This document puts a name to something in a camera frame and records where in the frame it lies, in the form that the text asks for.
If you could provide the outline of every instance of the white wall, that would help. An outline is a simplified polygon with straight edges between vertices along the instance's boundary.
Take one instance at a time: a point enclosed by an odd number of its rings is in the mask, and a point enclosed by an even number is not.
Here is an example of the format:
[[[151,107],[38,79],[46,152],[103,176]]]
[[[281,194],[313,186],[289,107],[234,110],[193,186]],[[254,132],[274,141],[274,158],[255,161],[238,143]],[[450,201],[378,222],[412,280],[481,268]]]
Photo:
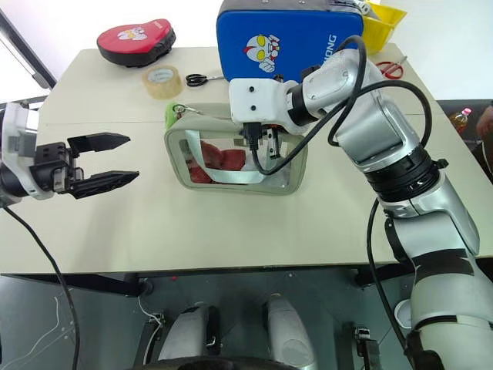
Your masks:
[[[49,90],[42,89],[2,43],[0,66],[0,103],[49,94]]]
[[[216,43],[222,0],[0,0],[0,8],[38,57],[59,79],[80,49],[117,25],[165,18],[175,29],[174,46]]]
[[[80,49],[115,25],[166,18],[175,46],[216,45],[222,0],[0,0],[59,78]],[[493,0],[382,0],[408,12],[392,39],[437,99],[493,99]]]
[[[435,99],[493,99],[492,0],[382,0],[405,10],[392,42]]]

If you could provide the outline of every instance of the white table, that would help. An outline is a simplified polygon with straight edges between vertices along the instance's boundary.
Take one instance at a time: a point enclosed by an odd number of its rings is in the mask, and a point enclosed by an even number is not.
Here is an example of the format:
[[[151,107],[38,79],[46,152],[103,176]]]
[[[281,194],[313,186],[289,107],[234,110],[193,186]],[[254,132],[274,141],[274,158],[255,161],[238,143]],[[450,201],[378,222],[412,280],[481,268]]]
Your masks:
[[[373,59],[400,58],[390,44]],[[159,63],[175,66],[182,78],[220,72],[215,48],[174,49]],[[140,171],[131,184],[95,197],[55,195],[12,206],[38,232],[63,272],[367,263],[365,232],[375,195],[343,151],[327,145],[328,127],[310,143],[303,183],[290,196],[187,190],[175,178],[164,147],[167,102],[147,95],[141,81],[145,70],[114,66],[97,50],[82,50],[42,107],[39,144],[121,133],[132,141],[109,152],[84,153],[79,164],[86,174]],[[424,90],[431,103],[434,129],[428,150],[451,164],[448,176],[478,225],[481,256],[493,256],[493,188],[408,63],[404,70],[404,79]],[[227,102],[227,86],[213,81],[185,87],[174,100]],[[420,103],[402,89],[387,93],[421,133]],[[0,235],[0,272],[52,273],[29,234],[3,212]],[[375,220],[374,256],[378,262],[394,261],[381,212]]]

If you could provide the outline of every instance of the scissors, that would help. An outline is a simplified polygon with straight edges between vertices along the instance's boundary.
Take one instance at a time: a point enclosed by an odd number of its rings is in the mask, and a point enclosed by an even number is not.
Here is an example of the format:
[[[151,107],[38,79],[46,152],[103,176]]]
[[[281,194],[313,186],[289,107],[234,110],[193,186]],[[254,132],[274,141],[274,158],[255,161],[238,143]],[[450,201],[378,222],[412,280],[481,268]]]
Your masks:
[[[401,64],[404,63],[407,59],[407,56],[402,58],[399,62],[394,63],[394,62],[380,62],[377,63],[377,67],[380,69],[380,72],[382,72],[382,75],[384,77],[387,77],[388,79],[400,79],[402,75],[404,74],[404,69],[402,68]]]
[[[199,73],[192,73],[191,75],[188,75],[185,77],[186,84],[190,87],[197,87],[201,86],[207,81],[213,80],[213,79],[223,79],[224,76],[211,76],[207,77],[205,75],[200,75]]]

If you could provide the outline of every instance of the small white object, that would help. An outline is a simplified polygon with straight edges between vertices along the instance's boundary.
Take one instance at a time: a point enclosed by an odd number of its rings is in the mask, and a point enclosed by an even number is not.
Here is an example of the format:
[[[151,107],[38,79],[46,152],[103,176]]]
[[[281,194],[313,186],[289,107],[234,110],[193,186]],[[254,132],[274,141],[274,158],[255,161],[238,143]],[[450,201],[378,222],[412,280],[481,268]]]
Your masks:
[[[354,0],[354,4],[361,10],[361,14],[366,15],[371,11],[370,4],[361,0]]]
[[[402,328],[411,329],[411,300],[404,299],[397,303],[394,316]]]

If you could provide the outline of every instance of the robotic arm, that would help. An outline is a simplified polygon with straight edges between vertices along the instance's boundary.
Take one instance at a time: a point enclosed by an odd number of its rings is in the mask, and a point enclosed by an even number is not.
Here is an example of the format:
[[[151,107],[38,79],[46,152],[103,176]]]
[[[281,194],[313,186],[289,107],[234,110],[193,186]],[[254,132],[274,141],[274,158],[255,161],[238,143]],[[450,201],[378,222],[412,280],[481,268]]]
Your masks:
[[[70,193],[74,198],[89,197],[122,187],[139,172],[109,171],[84,179],[84,171],[75,164],[80,153],[114,149],[128,141],[115,133],[69,138],[65,143],[36,146],[36,131],[28,123],[37,122],[37,112],[8,103],[0,112],[0,208],[21,201],[23,197],[49,199],[54,193]]]
[[[243,125],[254,158],[263,125],[301,134],[348,99],[358,56],[353,49],[336,52],[301,84],[232,80],[232,118]],[[367,61],[362,86],[381,80],[378,68]],[[334,137],[377,194],[394,256],[414,266],[413,331],[406,350],[414,367],[490,368],[493,284],[475,263],[478,231],[445,175],[446,160],[430,158],[404,115],[379,89],[357,99]]]

